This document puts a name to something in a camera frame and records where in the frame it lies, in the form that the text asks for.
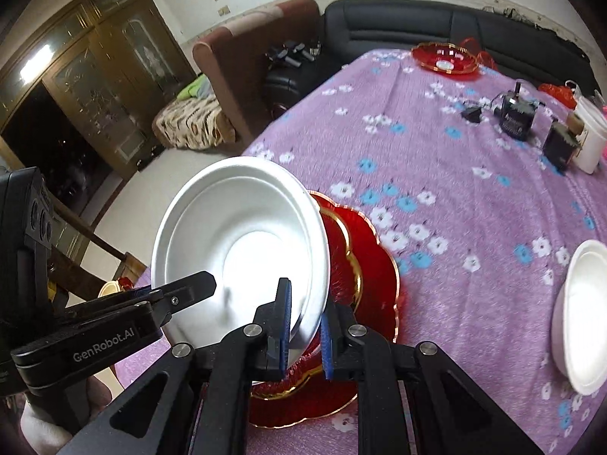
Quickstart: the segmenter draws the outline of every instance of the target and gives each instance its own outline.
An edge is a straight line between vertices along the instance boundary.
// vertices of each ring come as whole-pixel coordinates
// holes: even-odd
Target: white container
[[[552,314],[552,357],[578,393],[590,395],[607,379],[607,247],[578,246]]]
[[[585,97],[578,98],[576,114],[584,121],[584,130],[577,136],[582,149],[573,161],[582,171],[592,174],[607,145],[607,119]]]
[[[196,174],[171,202],[152,255],[152,286],[207,270],[214,296],[176,313],[172,344],[220,342],[291,280],[289,366],[308,347],[329,293],[329,245],[319,207],[289,171],[239,157]]]

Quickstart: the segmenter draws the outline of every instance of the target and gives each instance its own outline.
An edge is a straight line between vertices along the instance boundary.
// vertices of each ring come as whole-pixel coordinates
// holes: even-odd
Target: gold rim
[[[354,402],[356,400],[356,398],[358,397],[358,394],[354,395],[354,397],[352,397],[350,400],[348,400],[348,402],[344,405],[342,405],[339,409],[335,409],[333,412],[330,412],[328,414],[323,414],[322,416],[316,416],[316,417],[305,417],[299,421],[295,421],[291,424],[285,424],[284,426],[259,426],[257,424],[253,424],[253,426],[255,426],[256,428],[263,428],[264,430],[281,430],[283,428],[290,428],[291,426],[295,426],[296,424],[300,424],[303,423],[304,421],[307,421],[309,419],[322,419],[323,417],[329,417],[332,416],[333,414],[337,414],[339,411],[343,411],[348,405],[350,405],[352,402]]]
[[[380,242],[379,237],[377,235],[377,231],[375,230],[375,226],[366,217],[366,215],[364,215],[362,212],[360,212],[358,210],[354,210],[352,207],[348,207],[347,205],[342,205],[342,204],[335,203],[333,200],[331,200],[329,197],[327,197],[327,195],[325,195],[324,193],[320,193],[319,191],[309,190],[308,192],[311,195],[316,195],[319,198],[322,198],[322,199],[326,200],[327,202],[329,202],[330,204],[332,204],[335,207],[339,207],[341,209],[348,209],[348,210],[351,210],[352,212],[356,212],[360,217],[362,217],[362,219],[371,228],[371,231],[373,232],[373,235],[375,236],[375,240],[377,242],[377,245],[390,258],[390,261],[392,262],[392,267],[394,268],[394,273],[396,275],[396,295],[395,295],[395,298],[394,298],[394,306],[393,306],[394,317],[395,317],[395,328],[394,328],[394,339],[392,340],[392,342],[396,343],[396,339],[398,338],[398,325],[399,325],[399,323],[398,323],[397,303],[398,303],[398,298],[399,298],[399,296],[401,294],[401,276],[398,273],[398,265],[396,265],[396,260],[394,260],[393,256],[390,255],[390,253],[387,252],[386,249],[381,245],[381,242]],[[310,379],[311,376],[312,376],[312,374],[309,374],[307,376],[307,380]],[[357,396],[358,395],[354,395],[354,397],[352,397],[346,404],[342,405],[339,409],[335,409],[334,411],[332,411],[332,412],[330,412],[328,414],[323,414],[322,416],[304,417],[304,418],[300,419],[299,421],[295,421],[295,422],[293,422],[291,424],[286,424],[284,426],[260,426],[260,425],[253,424],[253,423],[251,423],[251,424],[253,424],[253,426],[255,426],[256,428],[263,428],[263,429],[266,429],[266,430],[281,430],[283,428],[290,428],[291,426],[295,426],[296,424],[303,423],[304,421],[307,421],[309,419],[323,419],[324,417],[329,417],[329,416],[332,416],[333,414],[337,414],[339,411],[342,411],[348,405],[350,405],[352,402],[354,402],[356,400]]]
[[[395,331],[394,331],[394,340],[392,341],[392,342],[396,343],[396,339],[398,338],[398,325],[399,325],[399,323],[398,323],[397,303],[398,303],[398,298],[401,295],[401,276],[398,273],[398,265],[396,265],[396,260],[394,260],[394,257],[390,254],[390,252],[386,251],[386,249],[382,246],[381,241],[379,240],[379,237],[377,235],[377,231],[375,230],[375,226],[366,217],[366,215],[364,215],[359,210],[354,210],[352,207],[349,207],[348,205],[342,205],[342,204],[335,203],[333,200],[331,200],[329,197],[327,197],[327,195],[325,195],[324,193],[320,193],[319,191],[309,190],[309,193],[312,194],[312,195],[316,195],[316,196],[318,196],[318,197],[326,200],[330,204],[333,204],[335,207],[339,207],[340,209],[348,209],[348,210],[351,210],[352,212],[356,212],[360,217],[362,217],[362,219],[371,228],[371,231],[373,232],[373,236],[375,236],[375,241],[377,242],[377,245],[390,258],[390,261],[392,262],[392,266],[394,267],[394,273],[396,275],[396,296],[395,296],[395,299],[394,299],[394,318],[395,318],[396,326],[395,326]]]
[[[352,251],[352,245],[350,244],[350,231],[348,230],[348,227],[345,225],[344,220],[335,212],[330,211],[329,209],[326,209],[324,207],[320,207],[321,209],[321,214],[326,215],[327,217],[333,219],[337,225],[339,226],[339,229],[341,230],[341,232],[344,235],[344,241],[345,241],[345,258],[348,260],[348,262],[350,263],[350,266],[352,267],[352,272],[354,273],[354,311],[356,312],[356,310],[358,309],[358,304],[360,303],[360,299],[362,298],[362,270],[360,270],[360,264],[358,262],[358,259],[356,258],[356,255],[354,255],[354,252]]]
[[[415,50],[421,48],[422,46],[428,46],[428,45],[446,46],[447,48],[452,48],[461,53],[465,53],[474,60],[474,67],[469,71],[467,71],[467,70],[462,70],[462,71],[444,70],[442,68],[438,68],[438,66],[426,65],[425,63],[422,63],[421,61],[419,61],[418,59],[415,59],[415,57],[414,57],[415,61],[417,61],[420,64],[420,66],[425,69],[432,70],[432,71],[439,71],[441,73],[446,73],[447,75],[467,75],[469,73],[472,73],[473,71],[475,71],[478,68],[478,60],[476,59],[476,56],[474,56],[470,51],[466,50],[465,48],[460,48],[459,46],[456,46],[455,44],[451,44],[451,43],[439,43],[439,42],[420,43],[411,50],[412,56],[413,56],[413,52]]]
[[[311,370],[306,371],[302,377],[294,384],[289,390],[285,390],[283,392],[275,393],[275,394],[251,394],[251,397],[259,400],[280,400],[288,397],[289,395],[293,395],[296,391],[298,391],[301,387],[303,387],[312,376],[322,372],[322,364],[317,367],[313,367]]]
[[[362,298],[362,270],[360,269],[360,264],[359,264],[358,260],[356,259],[354,252],[352,251],[352,246],[350,243],[350,241],[351,241],[350,231],[348,230],[348,227],[345,225],[344,220],[338,214],[336,214],[335,212],[332,212],[324,207],[320,207],[320,210],[321,210],[321,214],[326,215],[327,217],[329,217],[330,219],[335,221],[335,223],[338,225],[339,229],[341,230],[342,234],[344,235],[345,258],[350,263],[350,266],[352,267],[352,272],[354,273],[354,312],[356,312],[356,310],[358,309],[358,305],[360,304],[360,299]],[[260,399],[260,400],[284,399],[285,397],[292,395],[297,390],[299,390],[301,387],[303,387],[308,382],[308,380],[310,379],[311,376],[314,376],[315,374],[318,374],[321,371],[322,371],[322,365],[319,365],[309,371],[304,372],[304,374],[297,381],[296,384],[294,384],[288,390],[285,390],[283,392],[266,394],[266,395],[253,393],[253,394],[251,394],[251,397],[254,397],[255,399]]]

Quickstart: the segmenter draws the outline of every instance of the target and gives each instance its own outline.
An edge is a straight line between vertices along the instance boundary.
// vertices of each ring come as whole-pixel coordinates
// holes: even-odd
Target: screw
[[[352,337],[366,336],[366,327],[364,325],[355,323],[354,325],[350,325],[350,328],[348,328],[348,333]]]
[[[257,337],[262,332],[262,328],[257,323],[250,323],[243,332],[247,337]]]
[[[177,344],[171,349],[171,352],[175,357],[186,357],[186,355],[192,352],[192,348],[189,344]]]
[[[420,351],[424,355],[435,355],[438,347],[434,342],[422,342],[420,344]]]

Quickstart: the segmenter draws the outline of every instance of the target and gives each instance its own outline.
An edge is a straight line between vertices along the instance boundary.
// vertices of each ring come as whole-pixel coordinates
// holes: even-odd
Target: blue gripper pad
[[[325,313],[321,318],[321,354],[322,354],[322,369],[325,371],[327,380],[333,379],[333,345],[331,342],[331,334],[329,331],[329,319]]]
[[[284,377],[286,374],[286,367],[289,360],[289,339],[291,336],[291,281],[289,279],[281,278],[278,281],[278,286],[281,284],[285,284],[285,315],[284,315],[284,324],[281,334],[280,334],[280,373]]]

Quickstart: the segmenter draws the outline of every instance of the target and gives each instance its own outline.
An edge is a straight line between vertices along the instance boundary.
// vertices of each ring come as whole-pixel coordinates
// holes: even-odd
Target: green cloth
[[[187,85],[181,92],[177,94],[177,100],[186,100],[190,97],[197,97],[200,86],[208,81],[206,75],[201,74],[196,77],[196,80]]]

